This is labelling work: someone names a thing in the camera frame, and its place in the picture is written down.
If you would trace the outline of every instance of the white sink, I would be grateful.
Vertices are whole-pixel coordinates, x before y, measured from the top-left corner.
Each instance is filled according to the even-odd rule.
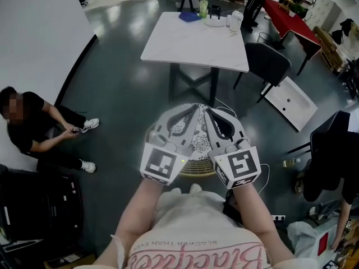
[[[301,131],[318,107],[289,78],[286,77],[277,87],[273,87],[265,98],[276,107],[294,127]]]

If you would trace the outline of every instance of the blue item on table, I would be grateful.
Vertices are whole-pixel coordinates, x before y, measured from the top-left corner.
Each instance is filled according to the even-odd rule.
[[[179,17],[181,20],[184,20],[184,22],[193,22],[197,20],[201,20],[201,18],[193,12],[181,12]]]

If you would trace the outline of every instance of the white table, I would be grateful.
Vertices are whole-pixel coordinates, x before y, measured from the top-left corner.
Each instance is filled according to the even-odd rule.
[[[169,98],[174,97],[177,74],[194,88],[211,78],[209,106],[213,106],[219,69],[248,72],[248,61],[242,34],[229,28],[210,27],[203,20],[186,23],[178,12],[163,12],[141,55],[143,61],[170,63]],[[211,67],[211,73],[193,80],[181,73],[180,64]]]

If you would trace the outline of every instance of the gray floor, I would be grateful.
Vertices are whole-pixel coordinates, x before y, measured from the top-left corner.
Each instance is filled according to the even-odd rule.
[[[222,11],[238,5],[222,5]],[[140,182],[139,165],[144,134],[160,114],[169,109],[169,65],[140,59],[144,46],[163,11],[175,11],[169,0],[126,1],[118,6],[96,8],[86,15],[99,39],[90,49],[76,72],[63,105],[88,118],[100,118],[99,128],[64,145],[78,157],[93,161],[94,174],[75,173],[79,179],[84,208],[82,244],[100,253],[116,229],[122,211]],[[278,38],[271,22],[260,14],[260,26],[252,35],[243,33],[245,41],[256,41],[259,31]],[[238,73],[220,70],[217,98],[233,108],[242,122],[252,145],[257,146],[261,163],[270,165],[268,186],[261,196],[271,214],[286,215],[296,221],[306,215],[312,204],[295,195],[291,179],[293,169],[283,169],[285,152],[309,141],[310,133],[335,111],[343,109],[348,94],[330,73],[318,55],[308,62],[300,76],[296,73],[305,57],[295,37],[288,37],[283,52],[292,62],[290,73],[295,83],[318,106],[306,127],[297,132],[266,100],[256,104],[262,81],[244,75],[236,90],[233,84]],[[189,97],[184,100],[199,101]],[[305,165],[310,154],[301,156]],[[256,182],[261,188],[267,179],[267,168]],[[226,189],[216,176],[203,179],[178,178],[173,186],[188,190],[198,182],[204,190],[225,195]],[[316,203],[340,196],[340,191],[323,192]]]

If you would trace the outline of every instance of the red table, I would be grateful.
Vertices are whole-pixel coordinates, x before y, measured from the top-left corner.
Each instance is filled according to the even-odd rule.
[[[302,44],[307,56],[297,74],[299,75],[307,61],[320,51],[321,46],[319,41],[307,24],[305,24],[297,14],[294,17],[291,17],[284,9],[279,7],[278,2],[265,0],[263,7],[270,16],[274,27],[279,31],[280,43],[284,41],[289,32],[293,32]]]

